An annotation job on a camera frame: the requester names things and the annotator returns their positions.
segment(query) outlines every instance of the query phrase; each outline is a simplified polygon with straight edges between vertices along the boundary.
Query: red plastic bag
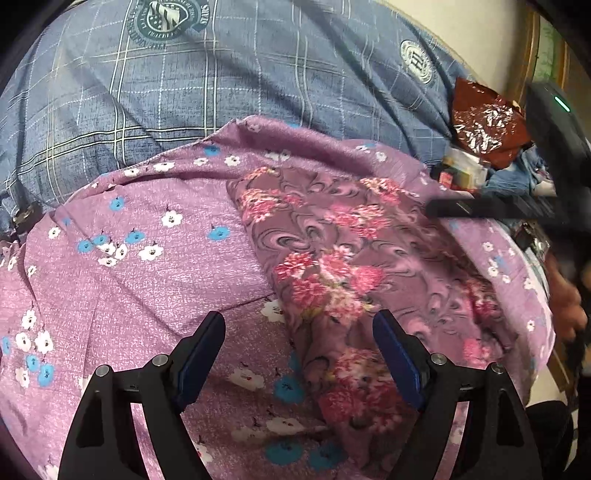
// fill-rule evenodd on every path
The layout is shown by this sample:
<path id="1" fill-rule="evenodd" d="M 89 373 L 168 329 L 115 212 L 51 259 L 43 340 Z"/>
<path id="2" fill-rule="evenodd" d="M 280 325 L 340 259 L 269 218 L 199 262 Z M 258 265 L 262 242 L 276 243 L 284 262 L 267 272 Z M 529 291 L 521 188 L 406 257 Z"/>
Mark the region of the red plastic bag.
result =
<path id="1" fill-rule="evenodd" d="M 531 142 L 518 107 L 494 90 L 459 77 L 452 120 L 459 145 L 497 169 L 507 168 Z"/>

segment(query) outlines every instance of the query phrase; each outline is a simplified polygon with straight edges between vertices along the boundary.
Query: purple floral cloth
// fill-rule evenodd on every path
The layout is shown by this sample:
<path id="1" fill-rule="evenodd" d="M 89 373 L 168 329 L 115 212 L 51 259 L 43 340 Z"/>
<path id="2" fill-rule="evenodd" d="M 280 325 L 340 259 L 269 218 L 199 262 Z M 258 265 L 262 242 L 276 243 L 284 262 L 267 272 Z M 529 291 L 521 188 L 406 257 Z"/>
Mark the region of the purple floral cloth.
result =
<path id="1" fill-rule="evenodd" d="M 400 451 L 416 418 L 377 351 L 379 310 L 456 365 L 486 368 L 513 350 L 518 334 L 491 283 L 421 213 L 421 193 L 293 167 L 261 167 L 228 191 L 282 302 L 306 385 L 358 465 Z"/>
<path id="2" fill-rule="evenodd" d="M 359 469 L 309 397 L 282 306 L 227 194 L 228 180 L 265 166 L 395 179 L 418 202 L 451 194 L 384 145 L 249 117 L 99 177 L 46 215 L 25 245 L 2 243 L 0 415 L 44 479 L 57 478 L 94 369 L 135 368 L 171 351 L 209 310 L 223 313 L 226 342 L 183 420 L 212 478 L 385 476 L 395 452 Z M 525 401 L 554 338 L 543 291 L 494 223 L 442 225 L 490 280 L 502 323 L 517 335 L 503 362 Z M 161 478 L 141 408 L 133 411 L 150 478 Z M 460 417 L 451 445 L 461 438 Z"/>

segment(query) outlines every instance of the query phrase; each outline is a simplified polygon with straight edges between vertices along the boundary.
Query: human hand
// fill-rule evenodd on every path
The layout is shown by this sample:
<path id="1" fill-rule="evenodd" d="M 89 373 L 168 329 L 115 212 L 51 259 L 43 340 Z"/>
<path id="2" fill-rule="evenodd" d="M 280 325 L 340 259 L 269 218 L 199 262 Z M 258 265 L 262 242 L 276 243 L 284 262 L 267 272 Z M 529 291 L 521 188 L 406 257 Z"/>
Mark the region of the human hand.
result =
<path id="1" fill-rule="evenodd" d="M 584 330 L 587 325 L 587 314 L 581 307 L 581 295 L 577 287 L 562 276 L 558 261 L 552 253 L 546 256 L 545 269 L 554 331 L 560 340 L 571 342 L 576 332 Z"/>

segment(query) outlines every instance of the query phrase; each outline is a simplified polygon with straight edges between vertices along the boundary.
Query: shirt logo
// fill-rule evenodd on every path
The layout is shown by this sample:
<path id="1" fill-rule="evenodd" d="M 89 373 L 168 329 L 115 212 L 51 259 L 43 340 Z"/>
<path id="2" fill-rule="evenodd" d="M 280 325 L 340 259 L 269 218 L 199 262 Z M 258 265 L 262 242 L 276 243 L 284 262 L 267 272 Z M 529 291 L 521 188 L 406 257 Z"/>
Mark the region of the shirt logo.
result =
<path id="1" fill-rule="evenodd" d="M 400 44 L 400 56 L 407 68 L 423 83 L 433 78 L 433 64 L 427 52 L 416 42 L 404 40 Z"/>
<path id="2" fill-rule="evenodd" d="M 129 16 L 129 36 L 144 47 L 164 48 L 168 40 L 189 28 L 201 31 L 209 23 L 207 0 L 141 0 Z"/>

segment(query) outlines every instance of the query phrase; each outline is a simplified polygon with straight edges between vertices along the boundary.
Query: plaid fabric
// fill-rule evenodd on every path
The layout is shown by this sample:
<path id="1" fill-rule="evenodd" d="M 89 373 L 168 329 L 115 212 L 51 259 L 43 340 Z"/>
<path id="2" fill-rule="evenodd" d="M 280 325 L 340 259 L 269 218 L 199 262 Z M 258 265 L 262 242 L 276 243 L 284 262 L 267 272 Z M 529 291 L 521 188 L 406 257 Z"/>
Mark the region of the plaid fabric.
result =
<path id="1" fill-rule="evenodd" d="M 436 39 L 373 1 L 86 1 L 0 98 L 0 228 L 253 113 L 439 160 L 458 75 Z"/>

